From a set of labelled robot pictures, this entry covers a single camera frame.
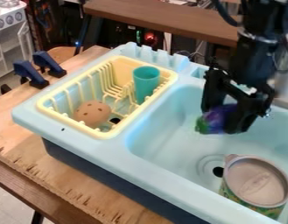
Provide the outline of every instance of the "plastic cup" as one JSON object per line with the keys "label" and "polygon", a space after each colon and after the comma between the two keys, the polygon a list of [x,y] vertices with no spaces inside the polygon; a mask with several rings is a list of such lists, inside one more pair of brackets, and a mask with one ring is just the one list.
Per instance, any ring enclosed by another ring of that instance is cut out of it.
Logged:
{"label": "plastic cup", "polygon": [[159,85],[160,72],[153,66],[141,66],[133,70],[133,81],[137,104],[142,104],[144,98],[152,95],[153,90]]}

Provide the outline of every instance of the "dish rack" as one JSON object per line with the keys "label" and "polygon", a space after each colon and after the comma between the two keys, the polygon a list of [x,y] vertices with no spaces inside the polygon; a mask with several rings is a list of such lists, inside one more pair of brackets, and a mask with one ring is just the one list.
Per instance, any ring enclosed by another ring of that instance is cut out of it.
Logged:
{"label": "dish rack", "polygon": [[[132,72],[141,66],[156,67],[160,71],[160,82],[153,95],[146,96],[144,103],[138,105]],[[119,134],[177,79],[178,75],[172,70],[125,56],[114,56],[44,95],[37,101],[37,109],[92,137],[109,139]],[[73,119],[74,111],[83,102],[91,100],[111,107],[109,120],[95,129]],[[111,122],[113,118],[120,122]]]}

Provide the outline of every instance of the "can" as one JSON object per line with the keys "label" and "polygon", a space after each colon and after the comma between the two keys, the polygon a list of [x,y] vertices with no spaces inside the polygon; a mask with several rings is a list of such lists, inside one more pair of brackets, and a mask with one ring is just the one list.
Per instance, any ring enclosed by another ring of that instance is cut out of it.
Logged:
{"label": "can", "polygon": [[226,157],[220,195],[276,220],[288,200],[288,177],[253,155]]}

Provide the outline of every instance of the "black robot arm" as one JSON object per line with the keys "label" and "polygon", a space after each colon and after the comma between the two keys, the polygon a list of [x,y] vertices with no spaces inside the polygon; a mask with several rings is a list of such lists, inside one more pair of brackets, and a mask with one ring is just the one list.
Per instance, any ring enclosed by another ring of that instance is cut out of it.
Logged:
{"label": "black robot arm", "polygon": [[[221,16],[230,25],[233,18],[226,16],[222,7],[217,7]],[[267,84],[277,71],[281,52],[287,51],[288,2],[275,0],[242,0],[242,27],[238,29],[239,39],[228,70],[213,61],[206,72],[201,109],[208,112],[223,105],[226,95],[237,101],[236,109],[230,112],[223,130],[229,134],[247,131],[258,116],[267,115],[275,97],[275,91]],[[253,94],[246,94],[232,84],[255,88]]]}

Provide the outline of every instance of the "sink basin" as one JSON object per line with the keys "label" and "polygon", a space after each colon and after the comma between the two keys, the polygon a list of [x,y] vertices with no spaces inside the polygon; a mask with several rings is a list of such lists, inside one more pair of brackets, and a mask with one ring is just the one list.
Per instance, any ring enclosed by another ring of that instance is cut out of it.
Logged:
{"label": "sink basin", "polygon": [[[138,119],[110,139],[94,138],[36,109],[36,102],[43,95],[114,55],[171,69],[179,78]],[[228,154],[254,154],[270,160],[288,175],[288,110],[273,107],[270,117],[257,119],[247,133],[201,135],[194,126],[200,116],[205,70],[186,57],[129,43],[19,105],[13,110],[13,119],[76,157],[209,223],[288,224],[288,203],[280,218],[272,220],[219,195],[221,175],[217,172]]]}
{"label": "sink basin", "polygon": [[[214,170],[224,167],[228,154],[258,155],[288,174],[287,110],[274,107],[270,117],[257,119],[243,134],[201,135],[194,131],[201,96],[202,88],[197,85],[174,89],[130,130],[129,151],[214,193],[221,184],[221,175]],[[288,223],[288,205],[279,221]]]}

